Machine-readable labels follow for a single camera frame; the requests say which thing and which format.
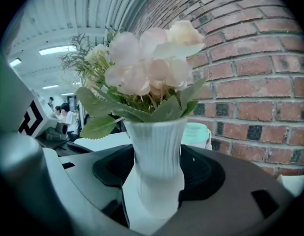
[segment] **white ceiling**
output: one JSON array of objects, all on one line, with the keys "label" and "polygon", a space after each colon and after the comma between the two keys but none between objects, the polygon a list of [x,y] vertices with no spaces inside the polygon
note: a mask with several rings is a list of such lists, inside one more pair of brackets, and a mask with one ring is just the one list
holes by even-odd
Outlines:
[{"label": "white ceiling", "polygon": [[28,0],[23,8],[19,32],[11,48],[9,62],[20,58],[14,67],[31,89],[47,89],[51,95],[75,92],[74,72],[63,73],[58,56],[41,56],[39,50],[70,44],[71,37],[86,33],[93,44],[103,43],[107,28],[129,24],[146,0]]}]

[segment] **ribbed vase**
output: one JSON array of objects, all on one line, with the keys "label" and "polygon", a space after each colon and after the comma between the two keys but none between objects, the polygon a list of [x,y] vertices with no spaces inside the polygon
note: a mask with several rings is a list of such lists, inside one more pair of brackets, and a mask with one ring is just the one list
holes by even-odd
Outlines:
[{"label": "ribbed vase", "polygon": [[138,123],[125,121],[135,150],[138,196],[145,209],[158,218],[169,218],[178,209],[184,189],[180,145],[187,118]]}]

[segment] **brick wall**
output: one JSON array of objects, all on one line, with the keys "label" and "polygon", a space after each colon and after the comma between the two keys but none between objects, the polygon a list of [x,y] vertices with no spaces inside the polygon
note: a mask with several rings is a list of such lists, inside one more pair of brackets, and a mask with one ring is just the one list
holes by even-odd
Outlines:
[{"label": "brick wall", "polygon": [[207,85],[190,121],[213,149],[272,175],[304,174],[304,35],[281,0],[148,0],[131,31],[190,20],[206,47],[189,59]]}]

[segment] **person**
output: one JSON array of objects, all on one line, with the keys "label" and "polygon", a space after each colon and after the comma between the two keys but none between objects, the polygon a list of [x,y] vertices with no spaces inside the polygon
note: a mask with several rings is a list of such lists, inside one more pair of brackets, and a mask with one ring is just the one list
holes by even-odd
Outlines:
[{"label": "person", "polygon": [[49,102],[48,102],[48,106],[50,106],[51,109],[54,111],[53,101],[54,101],[54,98],[50,97]]},{"label": "person", "polygon": [[55,116],[62,121],[63,120],[63,115],[61,114],[61,109],[60,106],[55,106],[55,111],[54,111]]},{"label": "person", "polygon": [[67,134],[69,136],[69,140],[74,142],[79,137],[79,123],[77,118],[70,111],[70,107],[68,103],[63,103],[60,106],[61,114],[63,115],[63,120],[65,124],[68,124]]}]

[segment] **fluorescent light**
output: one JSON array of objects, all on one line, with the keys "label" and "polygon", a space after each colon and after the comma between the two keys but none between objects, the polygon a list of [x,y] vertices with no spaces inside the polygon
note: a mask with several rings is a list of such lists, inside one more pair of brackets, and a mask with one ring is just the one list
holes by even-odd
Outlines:
[{"label": "fluorescent light", "polygon": [[10,66],[16,66],[20,63],[21,63],[21,60],[19,58],[17,58],[10,63]]},{"label": "fluorescent light", "polygon": [[48,87],[43,87],[43,89],[52,89],[52,88],[57,88],[59,85],[53,85],[53,86],[48,86]]},{"label": "fluorescent light", "polygon": [[74,45],[64,45],[64,46],[58,46],[58,47],[52,47],[48,49],[40,50],[40,55],[46,55],[46,54],[52,54],[52,53],[61,53],[61,52],[74,52],[77,49]]}]

